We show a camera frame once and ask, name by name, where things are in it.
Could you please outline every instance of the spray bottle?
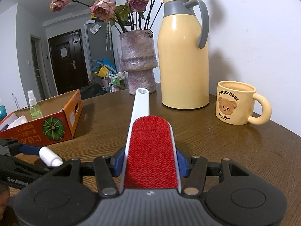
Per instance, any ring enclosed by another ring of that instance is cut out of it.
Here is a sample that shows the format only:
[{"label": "spray bottle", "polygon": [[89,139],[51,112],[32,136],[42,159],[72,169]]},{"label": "spray bottle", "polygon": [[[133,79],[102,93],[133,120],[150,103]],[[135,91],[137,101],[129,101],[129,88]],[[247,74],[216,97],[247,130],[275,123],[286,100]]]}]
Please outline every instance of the spray bottle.
[{"label": "spray bottle", "polygon": [[33,90],[30,90],[27,93],[28,93],[31,117],[33,118],[33,120],[43,117],[42,112],[40,110],[40,106],[37,104],[37,100],[33,94]]}]

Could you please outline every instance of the mug handle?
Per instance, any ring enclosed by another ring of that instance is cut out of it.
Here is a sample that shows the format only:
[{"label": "mug handle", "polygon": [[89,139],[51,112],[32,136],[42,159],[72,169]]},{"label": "mug handle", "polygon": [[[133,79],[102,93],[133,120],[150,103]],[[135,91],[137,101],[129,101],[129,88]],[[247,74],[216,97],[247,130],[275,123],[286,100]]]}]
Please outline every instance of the mug handle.
[{"label": "mug handle", "polygon": [[262,125],[267,123],[272,116],[272,107],[270,102],[264,96],[258,93],[253,94],[253,99],[257,100],[261,104],[262,114],[260,117],[249,116],[248,122],[254,125]]}]

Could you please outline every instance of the wall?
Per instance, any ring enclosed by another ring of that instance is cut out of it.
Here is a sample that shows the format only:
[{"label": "wall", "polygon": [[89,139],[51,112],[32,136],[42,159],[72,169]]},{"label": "wall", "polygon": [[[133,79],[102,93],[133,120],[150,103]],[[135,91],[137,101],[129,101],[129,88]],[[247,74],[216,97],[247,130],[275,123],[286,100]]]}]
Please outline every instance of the wall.
[{"label": "wall", "polygon": [[33,67],[31,36],[40,38],[42,43],[44,62],[40,65],[40,74],[46,97],[57,95],[51,63],[49,59],[46,59],[46,55],[48,55],[46,31],[42,27],[42,22],[20,4],[18,4],[17,9],[16,36],[19,70],[26,100],[28,101],[27,91],[31,89],[33,89],[37,101],[41,100]]},{"label": "wall", "polygon": [[91,79],[91,70],[90,70],[88,51],[87,51],[87,46],[85,41],[85,23],[87,20],[90,19],[91,16],[85,14],[85,15],[78,16],[77,18],[74,17],[69,20],[64,20],[44,27],[46,28],[46,35],[48,39],[57,35],[64,34],[66,32],[70,32],[78,29],[82,30],[82,44],[84,47],[84,55],[85,55],[85,61],[86,61],[86,67],[87,67],[89,79]]},{"label": "wall", "polygon": [[27,106],[17,58],[16,16],[17,5],[0,15],[0,99],[7,113],[17,109],[12,93],[17,98],[20,108]]},{"label": "wall", "polygon": [[[210,93],[216,95],[217,82],[222,80],[254,85],[270,101],[271,119],[301,136],[301,1],[203,1],[210,16]],[[195,12],[200,19],[198,8]],[[163,9],[152,27],[155,47],[162,17]],[[113,36],[117,47],[116,31]],[[154,73],[160,81],[159,69]],[[261,113],[258,103],[254,111]]]}]

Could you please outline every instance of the door frame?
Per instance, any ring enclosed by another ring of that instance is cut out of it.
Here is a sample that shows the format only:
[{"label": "door frame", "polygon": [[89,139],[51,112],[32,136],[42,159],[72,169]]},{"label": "door frame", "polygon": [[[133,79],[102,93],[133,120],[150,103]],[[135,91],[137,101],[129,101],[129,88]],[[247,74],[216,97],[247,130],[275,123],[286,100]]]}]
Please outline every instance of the door frame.
[{"label": "door frame", "polygon": [[82,43],[82,30],[81,29],[77,29],[77,30],[74,30],[74,31],[69,31],[69,32],[66,32],[66,33],[63,33],[63,34],[56,35],[54,37],[48,38],[48,46],[49,46],[49,53],[50,53],[50,62],[51,62],[51,68],[52,68],[52,73],[53,73],[54,79],[55,79],[55,70],[54,70],[54,67],[53,67],[53,60],[52,60],[53,57],[52,57],[52,50],[51,50],[50,40],[51,39],[55,39],[57,37],[61,37],[61,36],[73,34],[73,33],[76,33],[76,32],[79,33],[80,45],[81,45],[81,49],[82,49],[82,60],[85,63],[85,69],[86,70],[85,70],[84,74],[85,74],[85,77],[87,78],[87,82],[89,82],[88,69],[87,69],[86,60],[85,60],[85,53],[84,53],[84,46],[83,46],[83,43]]},{"label": "door frame", "polygon": [[40,70],[40,76],[42,79],[42,85],[44,89],[44,94],[46,99],[51,97],[50,88],[48,85],[46,70],[45,70],[45,61],[44,61],[44,54],[43,54],[43,47],[42,47],[42,39],[38,36],[30,34],[30,51],[31,51],[31,62],[33,63],[33,49],[31,46],[31,41],[34,40],[36,42],[36,52],[37,52],[37,59],[38,59],[38,66]]}]

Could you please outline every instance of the thermos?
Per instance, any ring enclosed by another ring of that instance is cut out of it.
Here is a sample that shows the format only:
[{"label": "thermos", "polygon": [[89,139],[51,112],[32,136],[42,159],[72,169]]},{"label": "thermos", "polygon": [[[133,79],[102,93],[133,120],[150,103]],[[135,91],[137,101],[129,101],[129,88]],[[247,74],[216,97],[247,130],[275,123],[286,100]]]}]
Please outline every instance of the thermos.
[{"label": "thermos", "polygon": [[[175,109],[209,103],[209,15],[202,0],[163,0],[158,37],[162,102]],[[193,7],[199,6],[202,26]]]}]

